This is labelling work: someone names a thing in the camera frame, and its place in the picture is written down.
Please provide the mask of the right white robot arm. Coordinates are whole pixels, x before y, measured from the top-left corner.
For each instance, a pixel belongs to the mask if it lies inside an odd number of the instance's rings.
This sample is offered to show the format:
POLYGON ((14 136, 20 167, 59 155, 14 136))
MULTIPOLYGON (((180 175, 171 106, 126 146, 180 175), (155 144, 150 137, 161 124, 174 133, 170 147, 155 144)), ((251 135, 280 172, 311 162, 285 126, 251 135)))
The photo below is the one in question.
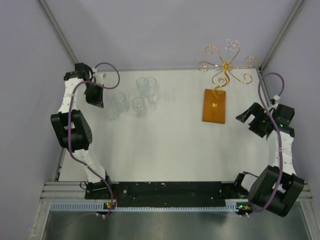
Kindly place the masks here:
POLYGON ((265 138, 268 145, 268 165, 251 184, 240 180, 233 185, 233 192, 254 205, 266 208, 280 217, 285 217, 302 192, 305 182, 298 177, 293 167, 292 145, 295 130, 290 123, 295 115, 292 107, 276 104, 271 115, 257 102, 253 103, 236 119, 244 123, 250 116, 249 130, 265 138))

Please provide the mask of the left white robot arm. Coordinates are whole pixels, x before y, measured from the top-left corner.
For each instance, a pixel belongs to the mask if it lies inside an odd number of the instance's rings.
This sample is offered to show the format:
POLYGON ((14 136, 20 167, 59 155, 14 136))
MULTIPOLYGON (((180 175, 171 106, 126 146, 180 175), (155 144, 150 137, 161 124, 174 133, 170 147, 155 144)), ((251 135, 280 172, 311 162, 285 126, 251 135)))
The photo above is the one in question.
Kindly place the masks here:
POLYGON ((60 146, 67 149, 71 158, 84 167, 87 174, 87 191, 97 192, 102 198, 109 198, 114 191, 110 177, 99 160, 90 150, 93 133, 84 114, 78 106, 79 96, 87 104, 103 108, 104 86, 97 83, 97 74, 85 63, 76 63, 74 71, 63 77, 64 95, 57 113, 50 116, 60 146))

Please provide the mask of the wine glass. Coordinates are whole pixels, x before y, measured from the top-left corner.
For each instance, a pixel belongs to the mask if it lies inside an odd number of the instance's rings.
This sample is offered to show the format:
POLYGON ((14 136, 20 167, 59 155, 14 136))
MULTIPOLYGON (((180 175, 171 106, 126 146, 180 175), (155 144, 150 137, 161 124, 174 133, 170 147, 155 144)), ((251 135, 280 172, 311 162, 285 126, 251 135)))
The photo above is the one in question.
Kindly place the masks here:
POLYGON ((226 39, 225 49, 226 49, 225 60, 232 62, 240 52, 240 43, 234 39, 226 39))
POLYGON ((129 101, 123 92, 118 92, 113 95, 113 102, 116 109, 120 113, 125 113, 129 110, 129 101))
POLYGON ((160 90, 158 82, 153 77, 148 77, 147 104, 148 108, 155 110, 159 106, 160 90))
POLYGON ((105 109, 106 117, 109 120, 115 121, 120 117, 120 112, 118 111, 115 104, 110 99, 107 99, 105 101, 104 109, 105 109))
POLYGON ((149 80, 146 77, 140 77, 136 80, 136 86, 139 95, 142 98, 147 98, 150 92, 149 80))
POLYGON ((139 117, 143 118, 147 113, 147 106, 145 100, 142 97, 135 97, 131 101, 132 109, 134 114, 139 117))

